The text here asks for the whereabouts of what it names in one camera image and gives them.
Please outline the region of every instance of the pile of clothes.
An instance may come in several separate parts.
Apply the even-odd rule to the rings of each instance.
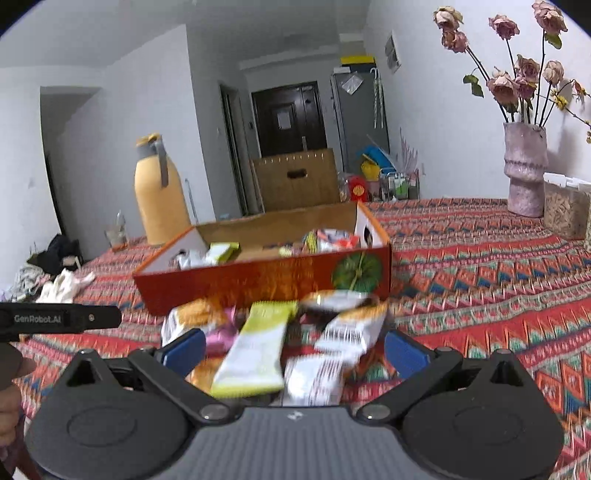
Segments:
[[[18,270],[13,285],[2,293],[2,301],[72,303],[78,292],[95,279],[94,274],[78,279],[72,271],[80,268],[82,253],[78,240],[56,235],[43,252],[33,254]]]

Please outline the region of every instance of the yellow thermos bottle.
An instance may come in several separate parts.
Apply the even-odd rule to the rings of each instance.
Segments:
[[[135,196],[150,245],[162,245],[191,226],[178,171],[160,134],[137,142]]]

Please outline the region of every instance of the orange box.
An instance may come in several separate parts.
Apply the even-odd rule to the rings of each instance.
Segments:
[[[354,232],[361,248],[281,258],[279,247],[301,242],[315,229]],[[182,250],[205,254],[212,242],[238,242],[241,251],[215,267],[171,270]],[[298,300],[334,288],[367,291],[382,299],[390,291],[390,241],[363,203],[337,203],[271,212],[191,227],[164,245],[134,272],[135,284],[153,315],[199,298],[223,307],[248,307],[261,300]]]

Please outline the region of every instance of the pink rose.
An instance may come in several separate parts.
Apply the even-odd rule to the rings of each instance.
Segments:
[[[463,23],[462,14],[453,7],[440,7],[433,12],[433,21],[444,32],[454,32]]]
[[[559,61],[550,60],[546,64],[542,76],[546,79],[546,82],[551,83],[553,87],[556,87],[564,80],[564,67]]]
[[[519,34],[517,24],[506,15],[497,15],[495,18],[489,18],[488,24],[503,40],[510,40],[511,37]]]
[[[468,39],[464,32],[443,32],[441,44],[454,53],[465,53],[468,48]]]
[[[528,82],[525,77],[518,75],[515,79],[517,84],[517,95],[524,100],[531,100],[534,97],[537,85],[534,82]]]
[[[535,21],[546,33],[550,35],[560,35],[560,32],[568,32],[564,23],[562,12],[548,2],[540,1],[532,5],[534,9]]]
[[[514,68],[516,74],[525,77],[528,82],[538,83],[540,81],[540,64],[534,59],[525,59],[521,55],[517,55]]]
[[[486,82],[486,86],[501,105],[517,105],[519,103],[517,84],[507,72],[496,69],[493,78]]]

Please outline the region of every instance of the cardboard crate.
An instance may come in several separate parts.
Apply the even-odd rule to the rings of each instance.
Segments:
[[[332,253],[278,258],[273,245],[300,242],[315,229],[355,232],[362,247]],[[181,250],[205,254],[212,242],[238,242],[241,251],[216,267],[170,270]],[[337,203],[272,212],[190,228],[164,245],[134,272],[148,311],[169,311],[199,298],[222,306],[250,306],[260,300],[298,300],[318,290],[368,291],[385,299],[390,291],[388,234],[362,203]]]
[[[265,212],[339,203],[332,148],[252,160]]]

